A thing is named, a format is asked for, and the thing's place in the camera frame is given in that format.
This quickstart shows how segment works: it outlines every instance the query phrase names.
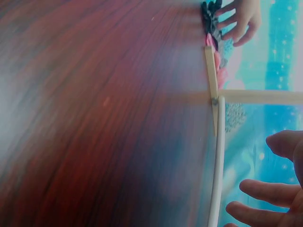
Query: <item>black object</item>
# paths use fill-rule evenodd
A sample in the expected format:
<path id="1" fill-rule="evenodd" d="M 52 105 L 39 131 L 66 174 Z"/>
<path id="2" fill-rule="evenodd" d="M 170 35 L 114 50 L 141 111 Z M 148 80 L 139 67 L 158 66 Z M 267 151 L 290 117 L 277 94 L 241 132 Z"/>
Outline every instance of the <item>black object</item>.
<path id="1" fill-rule="evenodd" d="M 211 1 L 208 5 L 205 1 L 201 3 L 201 16 L 204 25 L 205 34 L 213 34 L 218 22 L 218 18 L 214 16 L 214 13 L 222 6 L 222 0 Z"/>

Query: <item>table surface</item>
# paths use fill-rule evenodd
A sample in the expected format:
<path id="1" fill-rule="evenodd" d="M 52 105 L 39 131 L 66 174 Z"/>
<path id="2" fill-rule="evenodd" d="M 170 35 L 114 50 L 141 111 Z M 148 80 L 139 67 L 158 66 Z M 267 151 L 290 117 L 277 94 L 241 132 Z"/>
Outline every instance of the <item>table surface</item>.
<path id="1" fill-rule="evenodd" d="M 0 226 L 205 226 L 212 112 L 184 2 L 1 1 Z"/>

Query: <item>wooden stick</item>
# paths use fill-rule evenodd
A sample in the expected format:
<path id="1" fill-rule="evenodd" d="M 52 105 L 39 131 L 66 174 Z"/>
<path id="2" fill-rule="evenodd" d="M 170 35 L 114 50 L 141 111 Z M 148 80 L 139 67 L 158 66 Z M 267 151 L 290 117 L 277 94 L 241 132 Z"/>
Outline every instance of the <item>wooden stick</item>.
<path id="1" fill-rule="evenodd" d="M 303 92 L 273 90 L 219 90 L 227 103 L 303 105 Z"/>
<path id="2" fill-rule="evenodd" d="M 223 166 L 225 152 L 225 99 L 219 97 L 219 114 L 218 114 L 218 136 L 216 144 L 215 164 L 214 164 L 214 183 L 212 189 L 211 206 L 209 211 L 207 227 L 217 227 L 221 194 L 223 188 Z"/>
<path id="3" fill-rule="evenodd" d="M 206 67 L 208 74 L 208 82 L 211 99 L 218 98 L 218 82 L 217 82 L 217 72 L 214 62 L 214 49 L 211 46 L 204 47 Z M 213 119 L 214 119 L 214 135 L 217 135 L 217 125 L 218 125 L 218 106 L 212 104 L 213 109 Z"/>

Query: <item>finger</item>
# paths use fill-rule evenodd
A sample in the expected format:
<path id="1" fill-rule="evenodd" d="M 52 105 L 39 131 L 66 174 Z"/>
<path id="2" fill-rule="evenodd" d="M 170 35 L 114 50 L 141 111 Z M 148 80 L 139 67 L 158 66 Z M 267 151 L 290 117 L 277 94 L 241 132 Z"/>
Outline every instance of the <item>finger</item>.
<path id="1" fill-rule="evenodd" d="M 219 22 L 217 24 L 217 28 L 219 30 L 221 30 L 222 28 L 224 28 L 224 27 L 226 27 L 226 26 L 228 26 L 228 25 L 230 25 L 232 23 L 235 23 L 236 21 L 237 21 L 237 18 L 236 18 L 235 14 L 234 14 L 231 17 L 227 18 L 226 20 Z"/>
<path id="2" fill-rule="evenodd" d="M 229 224 L 224 225 L 224 227 L 238 227 L 238 226 L 233 223 L 229 223 Z"/>
<path id="3" fill-rule="evenodd" d="M 273 153 L 293 160 L 294 150 L 303 139 L 303 131 L 284 130 L 266 138 Z"/>
<path id="4" fill-rule="evenodd" d="M 252 227 L 276 227 L 284 213 L 268 210 L 258 210 L 239 202 L 231 202 L 226 211 L 238 221 Z"/>
<path id="5" fill-rule="evenodd" d="M 245 35 L 236 43 L 233 44 L 234 47 L 241 46 L 251 40 L 255 33 L 257 32 L 258 28 L 255 26 L 249 26 Z"/>
<path id="6" fill-rule="evenodd" d="M 235 5 L 234 5 L 234 2 L 232 2 L 232 3 L 222 7 L 221 9 L 218 9 L 215 12 L 215 16 L 218 17 L 218 16 L 222 15 L 223 13 L 233 10 L 234 8 L 235 8 Z"/>
<path id="7" fill-rule="evenodd" d="M 248 22 L 244 20 L 238 20 L 237 25 L 231 31 L 226 33 L 222 37 L 222 39 L 223 40 L 233 39 L 235 43 L 238 42 L 238 40 L 245 34 L 247 23 Z"/>
<path id="8" fill-rule="evenodd" d="M 293 154 L 295 174 L 303 188 L 303 138 L 297 143 Z"/>
<path id="9" fill-rule="evenodd" d="M 263 200 L 276 206 L 289 208 L 301 190 L 301 187 L 299 185 L 284 183 L 265 183 L 255 180 L 244 180 L 240 183 L 240 189 L 257 200 Z"/>

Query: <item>hand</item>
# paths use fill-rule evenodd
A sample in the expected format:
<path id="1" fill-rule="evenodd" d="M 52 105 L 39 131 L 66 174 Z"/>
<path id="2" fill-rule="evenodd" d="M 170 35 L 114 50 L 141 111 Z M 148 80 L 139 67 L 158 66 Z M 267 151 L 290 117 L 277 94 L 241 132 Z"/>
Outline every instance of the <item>hand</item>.
<path id="1" fill-rule="evenodd" d="M 287 213 L 258 210 L 238 202 L 227 205 L 226 211 L 235 219 L 252 227 L 302 227 L 303 226 L 303 131 L 282 131 L 267 138 L 271 150 L 293 161 L 301 185 L 264 183 L 244 180 L 240 189 L 258 200 L 289 208 Z"/>
<path id="2" fill-rule="evenodd" d="M 218 23 L 217 28 L 222 28 L 237 22 L 237 25 L 222 39 L 233 39 L 234 46 L 241 46 L 251 40 L 261 25 L 260 0 L 234 0 L 232 3 L 216 11 L 215 15 L 219 16 L 223 13 L 236 9 L 236 13 L 225 21 Z"/>

